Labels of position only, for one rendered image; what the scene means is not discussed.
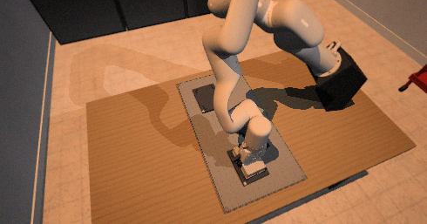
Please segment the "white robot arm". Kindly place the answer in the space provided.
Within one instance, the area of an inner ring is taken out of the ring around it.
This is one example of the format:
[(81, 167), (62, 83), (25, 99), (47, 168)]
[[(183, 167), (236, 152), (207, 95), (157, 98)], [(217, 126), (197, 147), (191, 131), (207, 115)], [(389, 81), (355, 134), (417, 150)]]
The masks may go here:
[(202, 37), (217, 81), (213, 95), (215, 114), (225, 132), (243, 136), (242, 148), (260, 152), (271, 133), (271, 122), (249, 98), (227, 109), (242, 75), (237, 55), (245, 49), (253, 23), (274, 34), (278, 48), (299, 58), (320, 78), (332, 75), (340, 67), (342, 58), (337, 50), (342, 44), (331, 43), (328, 49), (321, 44), (322, 23), (300, 0), (208, 0), (207, 6), (214, 16), (225, 19), (224, 24), (211, 27)]

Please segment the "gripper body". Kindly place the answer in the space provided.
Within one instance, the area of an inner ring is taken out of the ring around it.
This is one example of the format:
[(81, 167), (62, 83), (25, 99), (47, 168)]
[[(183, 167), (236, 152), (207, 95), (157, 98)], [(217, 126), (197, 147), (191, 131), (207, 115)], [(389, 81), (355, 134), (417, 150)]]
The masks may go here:
[(253, 160), (256, 160), (256, 159), (262, 157), (265, 154), (266, 149), (267, 149), (267, 143), (264, 146), (264, 148), (258, 153), (251, 152), (246, 147), (242, 148), (240, 146), (238, 154), (241, 155), (242, 164), (247, 164), (250, 161), (253, 161)]

